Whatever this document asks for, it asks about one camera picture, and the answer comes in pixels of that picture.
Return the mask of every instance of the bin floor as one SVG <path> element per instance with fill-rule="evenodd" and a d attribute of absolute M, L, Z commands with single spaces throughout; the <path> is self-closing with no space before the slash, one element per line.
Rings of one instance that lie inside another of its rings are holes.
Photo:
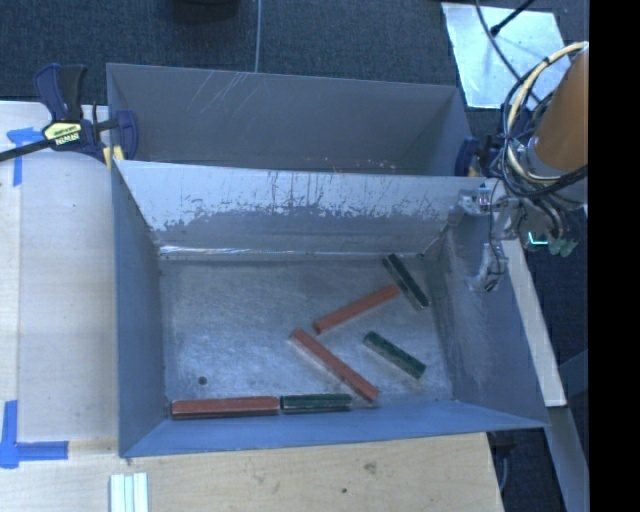
<path fill-rule="evenodd" d="M 403 261 L 423 285 L 422 261 Z M 354 406 L 365 406 L 289 340 L 298 327 L 374 384 L 380 404 L 452 398 L 433 311 L 417 312 L 402 294 L 315 335 L 314 320 L 393 283 L 381 257 L 163 260 L 160 269 L 170 401 L 347 392 Z M 364 346 L 369 331 L 422 361 L 422 377 L 409 376 Z"/>

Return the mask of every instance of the black stand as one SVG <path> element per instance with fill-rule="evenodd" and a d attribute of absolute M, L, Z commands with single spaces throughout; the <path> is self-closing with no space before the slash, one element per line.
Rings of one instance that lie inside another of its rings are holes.
<path fill-rule="evenodd" d="M 498 23 L 498 24 L 494 25 L 493 27 L 491 27 L 491 30 L 490 30 L 491 35 L 493 37 L 496 37 L 498 35 L 498 32 L 500 32 L 507 23 L 509 23 L 516 16 L 518 16 L 522 11 L 524 11 L 527 7 L 529 7 L 533 2 L 535 2 L 535 0 L 527 0 L 520 7 L 518 7 L 515 11 L 513 11 L 511 14 L 509 14 L 509 16 L 507 16 L 505 19 L 503 19 L 500 23 Z"/>

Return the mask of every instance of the blue tape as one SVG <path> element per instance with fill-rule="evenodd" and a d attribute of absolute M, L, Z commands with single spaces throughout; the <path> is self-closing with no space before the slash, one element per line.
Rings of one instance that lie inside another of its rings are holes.
<path fill-rule="evenodd" d="M 15 469 L 20 462 L 34 460 L 66 460 L 68 441 L 50 441 L 43 443 L 18 443 L 18 401 L 4 404 L 2 437 L 0 438 L 0 468 Z"/>
<path fill-rule="evenodd" d="M 32 127 L 20 128 L 19 130 L 9 130 L 7 137 L 13 142 L 16 147 L 23 146 L 25 144 L 31 144 L 32 142 L 39 142 L 44 139 L 42 133 L 38 130 L 34 130 Z M 22 157 L 16 157 L 13 163 L 13 186 L 17 187 L 22 183 Z"/>

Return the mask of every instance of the red block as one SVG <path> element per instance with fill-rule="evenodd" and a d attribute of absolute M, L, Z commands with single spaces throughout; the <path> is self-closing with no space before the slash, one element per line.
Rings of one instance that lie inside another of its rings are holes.
<path fill-rule="evenodd" d="M 171 403 L 171 417 L 175 419 L 268 416 L 278 414 L 279 410 L 280 399 L 274 396 L 176 400 Z"/>
<path fill-rule="evenodd" d="M 362 398 L 369 402 L 373 402 L 377 398 L 380 391 L 373 384 L 355 372 L 344 361 L 338 359 L 311 335 L 298 328 L 291 335 L 291 339 L 307 349 L 316 359 L 325 365 L 327 369 L 350 386 Z"/>
<path fill-rule="evenodd" d="M 400 293 L 400 289 L 395 285 L 389 285 L 381 290 L 378 290 L 371 295 L 368 295 L 356 302 L 352 302 L 348 306 L 338 309 L 333 313 L 329 313 L 327 316 L 323 316 L 319 320 L 313 322 L 313 329 L 316 334 L 322 334 L 324 331 L 335 327 L 351 318 L 358 316 L 371 308 L 379 306 Z"/>

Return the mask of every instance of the wooden block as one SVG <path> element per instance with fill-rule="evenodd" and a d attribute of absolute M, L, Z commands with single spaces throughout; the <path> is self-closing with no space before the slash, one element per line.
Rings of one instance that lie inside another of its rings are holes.
<path fill-rule="evenodd" d="M 313 329 L 316 334 L 322 334 L 323 332 L 339 325 L 351 318 L 358 316 L 365 311 L 368 311 L 380 304 L 383 304 L 400 293 L 398 287 L 394 284 L 386 286 L 377 292 L 372 293 L 360 300 L 352 302 L 348 306 L 338 309 L 333 313 L 329 313 L 315 322 L 313 322 Z"/>
<path fill-rule="evenodd" d="M 382 264 L 416 311 L 421 311 L 429 305 L 429 299 L 397 255 L 390 254 L 382 260 Z"/>
<path fill-rule="evenodd" d="M 285 395 L 280 397 L 280 406 L 285 414 L 336 412 L 351 409 L 352 401 L 344 393 Z"/>
<path fill-rule="evenodd" d="M 278 414 L 279 410 L 280 399 L 275 396 L 176 400 L 171 403 L 171 417 L 175 419 L 268 416 Z"/>
<path fill-rule="evenodd" d="M 380 392 L 373 384 L 355 372 L 350 366 L 344 363 L 344 361 L 337 358 L 311 335 L 298 328 L 291 335 L 291 339 L 308 350 L 316 359 L 326 366 L 327 369 L 350 386 L 362 398 L 368 402 L 373 402 L 377 398 Z"/>
<path fill-rule="evenodd" d="M 416 379 L 422 377 L 422 374 L 427 368 L 423 362 L 418 361 L 411 354 L 407 354 L 400 347 L 373 331 L 364 337 L 363 343 Z"/>

